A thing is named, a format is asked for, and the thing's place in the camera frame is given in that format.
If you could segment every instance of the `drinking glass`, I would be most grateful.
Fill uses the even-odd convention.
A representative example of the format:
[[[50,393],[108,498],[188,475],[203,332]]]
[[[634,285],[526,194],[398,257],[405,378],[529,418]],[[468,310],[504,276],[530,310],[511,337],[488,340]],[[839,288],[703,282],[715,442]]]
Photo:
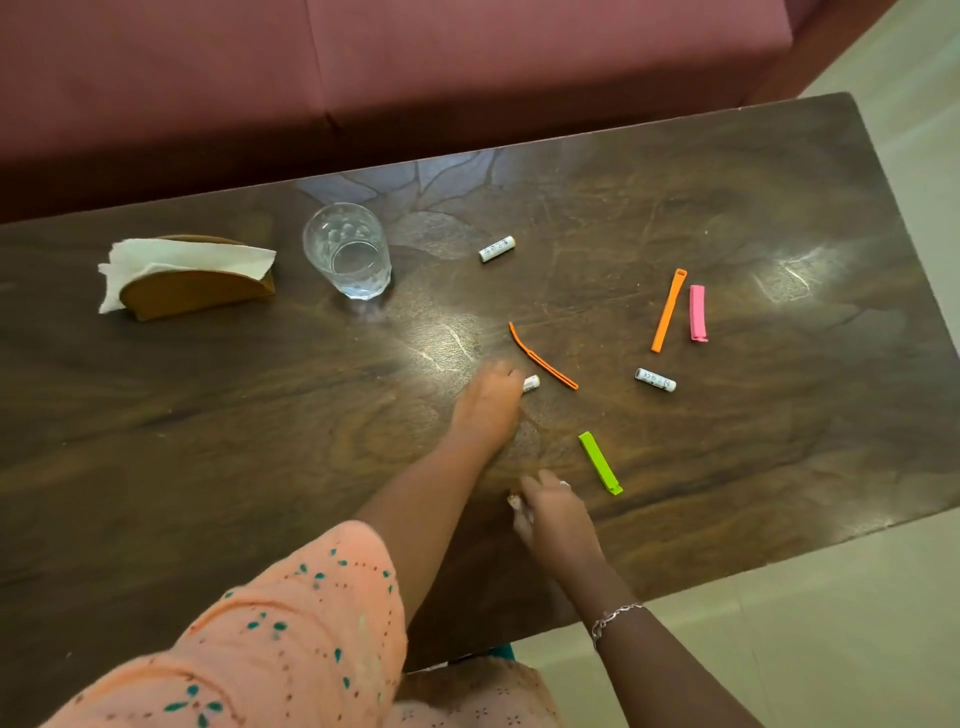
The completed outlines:
[[[390,252],[380,221],[365,207],[335,203],[303,228],[311,263],[351,299],[369,301],[390,285]]]

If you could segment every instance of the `tiled floor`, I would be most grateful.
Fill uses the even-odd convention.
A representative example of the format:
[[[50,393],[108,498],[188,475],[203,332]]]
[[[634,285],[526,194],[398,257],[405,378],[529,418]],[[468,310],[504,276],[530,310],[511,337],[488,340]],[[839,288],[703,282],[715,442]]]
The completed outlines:
[[[837,90],[857,99],[960,342],[960,6],[900,0],[808,93]],[[957,554],[960,510],[650,607],[767,726],[955,726]],[[626,725],[582,626],[514,647],[541,670],[568,726]]]
[[[650,608],[766,726],[954,726],[957,553],[960,510],[705,584]],[[568,726],[626,725],[581,625],[514,650],[542,672]]]

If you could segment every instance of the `silver bracelet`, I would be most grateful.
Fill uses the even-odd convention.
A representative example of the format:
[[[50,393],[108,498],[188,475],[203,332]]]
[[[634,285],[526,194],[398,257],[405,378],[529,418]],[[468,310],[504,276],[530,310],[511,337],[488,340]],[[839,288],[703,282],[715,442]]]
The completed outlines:
[[[590,630],[590,636],[593,638],[593,649],[597,648],[597,643],[600,642],[600,638],[603,637],[604,628],[610,624],[614,619],[622,615],[624,612],[629,612],[632,609],[646,609],[646,606],[635,602],[633,604],[627,604],[624,607],[619,607],[614,609],[612,612],[604,612],[603,618],[598,619],[593,624],[593,629]]]

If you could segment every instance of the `hand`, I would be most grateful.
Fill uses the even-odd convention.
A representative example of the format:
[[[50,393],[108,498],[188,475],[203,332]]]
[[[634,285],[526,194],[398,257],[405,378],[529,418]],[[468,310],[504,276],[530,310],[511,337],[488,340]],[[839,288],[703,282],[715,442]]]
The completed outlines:
[[[485,362],[453,407],[449,435],[485,459],[506,445],[519,421],[523,373],[505,361]]]
[[[587,507],[550,471],[520,479],[523,501],[512,497],[514,530],[543,569],[561,585],[605,561]]]

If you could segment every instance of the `wooden napkin holder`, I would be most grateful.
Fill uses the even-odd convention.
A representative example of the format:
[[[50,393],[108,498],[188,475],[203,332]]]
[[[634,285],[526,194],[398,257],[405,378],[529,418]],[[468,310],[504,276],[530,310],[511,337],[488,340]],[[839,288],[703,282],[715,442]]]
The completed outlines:
[[[243,245],[236,240],[212,235],[161,237],[187,243]],[[260,280],[222,271],[160,271],[127,283],[120,291],[120,303],[133,312],[137,321],[151,321],[217,305],[273,296],[274,292],[274,275],[270,271]]]

